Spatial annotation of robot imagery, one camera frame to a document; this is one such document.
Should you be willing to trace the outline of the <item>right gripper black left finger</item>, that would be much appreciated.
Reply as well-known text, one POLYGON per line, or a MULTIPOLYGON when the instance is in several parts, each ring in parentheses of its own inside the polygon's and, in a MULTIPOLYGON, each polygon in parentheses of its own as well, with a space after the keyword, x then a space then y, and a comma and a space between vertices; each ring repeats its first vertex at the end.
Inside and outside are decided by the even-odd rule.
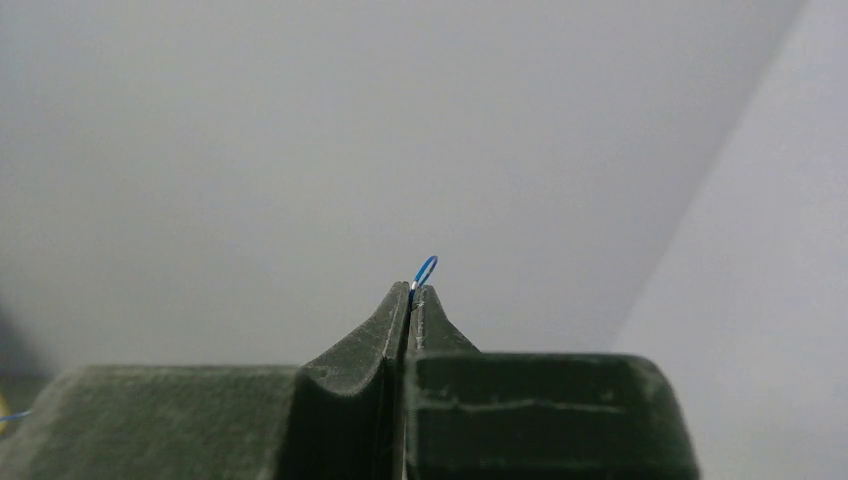
POLYGON ((98 365, 37 396, 5 479, 397 479, 410 287, 302 366, 98 365))

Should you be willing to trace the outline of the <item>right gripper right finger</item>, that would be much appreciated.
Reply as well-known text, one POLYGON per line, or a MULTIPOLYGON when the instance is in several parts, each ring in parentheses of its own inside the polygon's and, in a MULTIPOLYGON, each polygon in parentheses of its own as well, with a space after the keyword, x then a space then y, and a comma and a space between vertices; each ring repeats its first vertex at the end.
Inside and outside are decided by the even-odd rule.
POLYGON ((409 479, 697 479, 675 392, 636 355, 478 349, 431 286, 404 363, 409 479))

